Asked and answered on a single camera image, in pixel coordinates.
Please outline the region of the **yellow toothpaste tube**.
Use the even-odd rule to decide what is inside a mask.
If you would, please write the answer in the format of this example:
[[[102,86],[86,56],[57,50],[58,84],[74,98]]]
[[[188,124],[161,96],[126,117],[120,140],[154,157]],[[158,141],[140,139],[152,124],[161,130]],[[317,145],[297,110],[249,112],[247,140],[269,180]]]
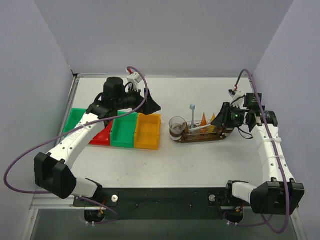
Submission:
[[[210,124],[212,125],[212,122],[215,120],[215,118],[216,118],[216,115],[215,115],[215,113],[212,115],[212,117],[211,117],[211,119],[210,119]]]

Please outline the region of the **white toothbrush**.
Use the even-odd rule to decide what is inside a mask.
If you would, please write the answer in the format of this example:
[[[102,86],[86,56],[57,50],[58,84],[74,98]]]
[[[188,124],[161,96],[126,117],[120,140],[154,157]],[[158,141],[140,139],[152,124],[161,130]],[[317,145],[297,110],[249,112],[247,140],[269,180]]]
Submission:
[[[194,103],[191,103],[189,108],[192,111],[190,128],[193,129],[194,125],[195,125],[195,108],[196,108],[196,105]]]
[[[208,125],[203,125],[203,126],[199,126],[199,127],[194,127],[194,128],[191,128],[189,131],[194,132],[194,131],[202,130],[202,129],[209,128],[209,127],[212,127],[212,125],[208,124]]]

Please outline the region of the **orange toothpaste box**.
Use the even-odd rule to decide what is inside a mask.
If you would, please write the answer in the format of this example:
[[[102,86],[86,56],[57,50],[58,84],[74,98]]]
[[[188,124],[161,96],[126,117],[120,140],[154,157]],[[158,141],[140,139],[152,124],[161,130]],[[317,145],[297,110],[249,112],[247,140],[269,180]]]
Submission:
[[[207,119],[206,119],[206,115],[205,115],[205,112],[203,113],[202,115],[202,119],[201,119],[201,123],[200,123],[200,127],[204,127],[207,125]]]

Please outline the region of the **clear glass cup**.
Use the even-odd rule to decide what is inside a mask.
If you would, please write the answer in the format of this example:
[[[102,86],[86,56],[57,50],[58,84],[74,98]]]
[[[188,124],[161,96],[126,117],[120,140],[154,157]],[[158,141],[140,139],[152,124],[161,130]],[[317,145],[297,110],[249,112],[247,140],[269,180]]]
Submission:
[[[234,127],[225,127],[224,132],[229,134],[229,133],[232,133],[234,129],[235,129]]]
[[[181,139],[185,129],[187,127],[187,122],[184,118],[180,116],[175,116],[169,121],[169,134],[170,138],[174,141]]]

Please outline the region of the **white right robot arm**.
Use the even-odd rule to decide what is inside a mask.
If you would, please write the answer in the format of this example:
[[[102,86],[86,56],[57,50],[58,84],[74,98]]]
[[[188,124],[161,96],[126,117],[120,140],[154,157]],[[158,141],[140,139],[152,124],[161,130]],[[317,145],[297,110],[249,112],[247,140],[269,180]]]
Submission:
[[[242,94],[230,90],[231,102],[224,102],[211,125],[229,135],[247,125],[255,140],[262,167],[262,184],[253,186],[245,181],[229,180],[227,197],[250,204],[256,214],[291,215],[305,194],[302,183],[296,182],[282,151],[279,123],[273,111],[259,106],[262,94]]]

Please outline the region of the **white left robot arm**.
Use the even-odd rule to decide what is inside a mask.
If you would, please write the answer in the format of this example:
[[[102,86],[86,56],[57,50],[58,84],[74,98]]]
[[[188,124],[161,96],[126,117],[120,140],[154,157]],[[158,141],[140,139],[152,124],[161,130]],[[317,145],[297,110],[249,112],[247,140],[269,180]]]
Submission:
[[[137,72],[127,77],[129,89],[120,77],[109,77],[76,127],[47,153],[38,153],[34,158],[35,184],[48,192],[66,199],[81,196],[92,206],[101,203],[101,185],[88,178],[79,178],[72,173],[72,167],[90,141],[103,131],[111,121],[119,118],[120,110],[132,109],[145,115],[161,110],[144,88],[144,96],[138,87],[145,78]]]

